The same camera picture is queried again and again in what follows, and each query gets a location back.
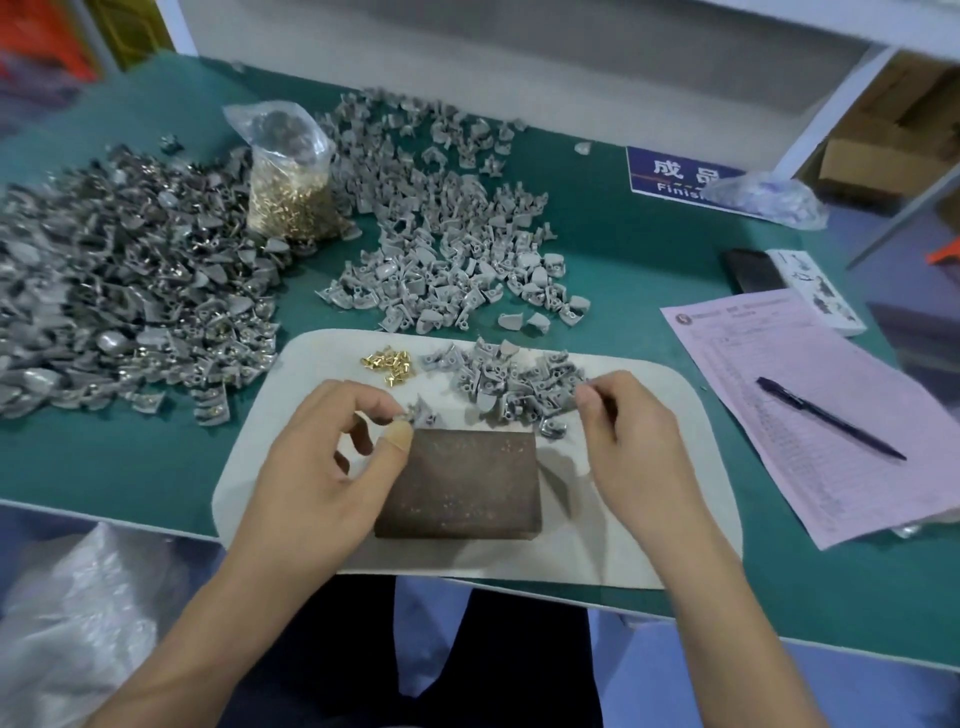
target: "pink paper form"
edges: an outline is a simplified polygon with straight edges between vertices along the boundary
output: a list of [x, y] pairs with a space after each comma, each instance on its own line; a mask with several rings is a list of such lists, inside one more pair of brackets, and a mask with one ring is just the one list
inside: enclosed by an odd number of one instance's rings
[[[818, 548], [960, 506], [960, 424], [790, 290], [661, 310]], [[766, 376], [906, 455], [883, 455], [756, 384]]]

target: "white plastic bag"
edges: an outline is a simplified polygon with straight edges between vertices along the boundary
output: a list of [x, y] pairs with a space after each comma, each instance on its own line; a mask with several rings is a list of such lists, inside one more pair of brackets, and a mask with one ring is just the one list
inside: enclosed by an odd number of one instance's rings
[[777, 178], [770, 172], [715, 180], [700, 196], [796, 230], [819, 231], [827, 226], [828, 210], [812, 189], [800, 180]]
[[0, 620], [0, 726], [78, 726], [147, 659], [188, 598], [169, 539], [98, 524], [27, 546]]
[[224, 116], [253, 149], [247, 227], [268, 237], [339, 237], [347, 226], [330, 194], [336, 146], [313, 117], [290, 101], [228, 106]]

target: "hand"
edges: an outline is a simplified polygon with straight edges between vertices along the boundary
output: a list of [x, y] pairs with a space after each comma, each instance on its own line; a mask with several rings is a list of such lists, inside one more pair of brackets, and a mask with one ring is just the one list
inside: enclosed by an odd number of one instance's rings
[[[393, 422], [374, 447], [358, 411], [386, 425], [403, 407], [379, 389], [335, 379], [300, 404], [260, 469], [228, 553], [231, 567], [248, 578], [252, 571], [302, 603], [367, 537], [406, 465], [413, 429]], [[344, 432], [371, 456], [353, 480], [337, 451]]]
[[576, 401], [597, 490], [645, 550], [712, 523], [677, 418], [632, 374], [581, 384]]

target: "black pen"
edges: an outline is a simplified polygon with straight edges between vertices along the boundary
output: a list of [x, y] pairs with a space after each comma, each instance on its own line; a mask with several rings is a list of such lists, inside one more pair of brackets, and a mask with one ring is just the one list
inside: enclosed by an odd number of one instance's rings
[[825, 423], [829, 423], [830, 425], [843, 430], [848, 435], [853, 437], [854, 440], [859, 440], [864, 445], [867, 445], [878, 452], [882, 452], [884, 455], [896, 457], [898, 460], [906, 460], [906, 455], [904, 455], [902, 452], [894, 450], [879, 438], [874, 437], [869, 432], [864, 432], [856, 425], [851, 425], [846, 420], [841, 420], [836, 415], [831, 415], [826, 409], [821, 409], [812, 401], [805, 400], [803, 397], [797, 397], [797, 395], [777, 384], [773, 379], [768, 379], [766, 376], [761, 376], [756, 380], [756, 383], [760, 385], [760, 389], [762, 389], [764, 392], [769, 392], [778, 400], [785, 401], [791, 407], [795, 407], [796, 409], [805, 409], [814, 417], [817, 417], [823, 420]]

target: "sign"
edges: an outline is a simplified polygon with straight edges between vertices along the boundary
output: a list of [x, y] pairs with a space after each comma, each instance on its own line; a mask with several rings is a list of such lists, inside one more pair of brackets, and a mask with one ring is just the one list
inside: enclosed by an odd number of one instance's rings
[[739, 177], [744, 174], [742, 169], [638, 147], [627, 147], [627, 168], [630, 171], [630, 189], [638, 194], [756, 217], [734, 207], [717, 205], [700, 196], [700, 190], [708, 182]]

